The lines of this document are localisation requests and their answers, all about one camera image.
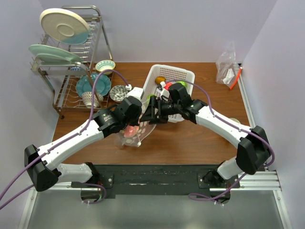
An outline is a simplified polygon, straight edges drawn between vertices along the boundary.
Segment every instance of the perforated basket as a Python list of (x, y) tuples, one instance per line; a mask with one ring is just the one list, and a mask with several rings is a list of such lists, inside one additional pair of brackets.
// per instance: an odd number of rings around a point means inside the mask
[[(145, 84), (144, 84), (144, 96), (142, 99), (143, 101), (146, 101), (147, 98), (154, 94), (156, 96), (160, 96), (160, 93), (157, 90), (157, 84), (154, 82), (154, 80), (158, 77), (162, 76), (168, 80), (188, 80), (192, 83), (195, 81), (195, 74), (191, 71), (188, 71), (183, 68), (176, 68), (168, 65), (161, 65), (161, 64), (155, 64), (150, 69), (148, 76), (146, 78)], [(187, 84), (186, 90), (189, 95), (192, 95), (193, 91), (193, 85)], [(181, 122), (184, 119), (181, 117), (180, 114), (171, 115), (168, 118), (169, 122), (177, 123)]]

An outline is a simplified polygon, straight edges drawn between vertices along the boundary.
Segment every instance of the gray floor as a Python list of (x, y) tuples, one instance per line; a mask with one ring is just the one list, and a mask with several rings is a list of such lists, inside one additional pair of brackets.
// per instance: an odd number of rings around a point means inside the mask
[(87, 206), (79, 190), (38, 194), (29, 229), (281, 229), (272, 191), (233, 191), (224, 207), (186, 196), (117, 196)]

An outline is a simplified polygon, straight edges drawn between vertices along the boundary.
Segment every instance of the wire rack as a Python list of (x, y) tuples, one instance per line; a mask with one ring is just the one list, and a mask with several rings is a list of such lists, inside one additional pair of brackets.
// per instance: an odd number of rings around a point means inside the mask
[[(67, 45), (53, 39), (47, 34), (43, 34), (39, 44), (48, 45), (64, 49), (81, 57), (82, 62), (42, 62), (39, 57), (32, 57), (31, 70), (40, 75), (53, 93), (52, 105), (58, 112), (61, 118), (64, 118), (63, 111), (79, 111), (88, 110), (83, 104), (82, 99), (78, 96), (75, 86), (77, 81), (84, 75), (87, 75), (88, 80), (93, 86), (93, 81), (90, 75), (96, 72), (95, 55), (97, 52), (98, 43), (101, 32), (107, 45), (109, 59), (112, 60), (112, 53), (109, 47), (106, 31), (102, 22), (100, 10), (95, 6), (63, 6), (63, 9), (72, 10), (78, 13), (78, 10), (85, 14), (79, 14), (89, 25), (90, 32), (85, 43), (80, 45)], [(73, 71), (72, 67), (78, 67), (78, 71)], [(52, 83), (53, 76), (62, 76), (62, 85), (59, 92), (56, 92)], [(99, 100), (100, 107), (107, 107), (109, 94), (103, 97), (103, 101)]]

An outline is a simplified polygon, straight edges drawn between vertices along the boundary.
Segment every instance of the brown toy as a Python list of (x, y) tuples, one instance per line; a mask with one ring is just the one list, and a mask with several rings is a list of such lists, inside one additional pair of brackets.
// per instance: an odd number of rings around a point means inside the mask
[(160, 84), (161, 82), (165, 82), (166, 79), (162, 76), (158, 76), (154, 81), (156, 84)]

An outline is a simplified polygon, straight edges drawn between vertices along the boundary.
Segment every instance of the brown table surface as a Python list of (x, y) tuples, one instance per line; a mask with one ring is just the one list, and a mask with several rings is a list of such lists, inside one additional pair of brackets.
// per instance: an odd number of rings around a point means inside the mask
[[(117, 63), (119, 71), (132, 86), (143, 87), (151, 66), (155, 63)], [(249, 125), (238, 84), (232, 89), (215, 81), (215, 63), (162, 63), (185, 68), (195, 73), (195, 83), (211, 97), (213, 108), (227, 117)], [(123, 84), (114, 75), (112, 85)], [(197, 88), (192, 98), (207, 101)], [(89, 112), (65, 112), (59, 119), (54, 140), (84, 123)], [(142, 141), (140, 147), (114, 145), (114, 135), (95, 142), (65, 160), (68, 164), (92, 162), (94, 164), (219, 164), (236, 155), (236, 149), (213, 131), (190, 121), (158, 125)]]

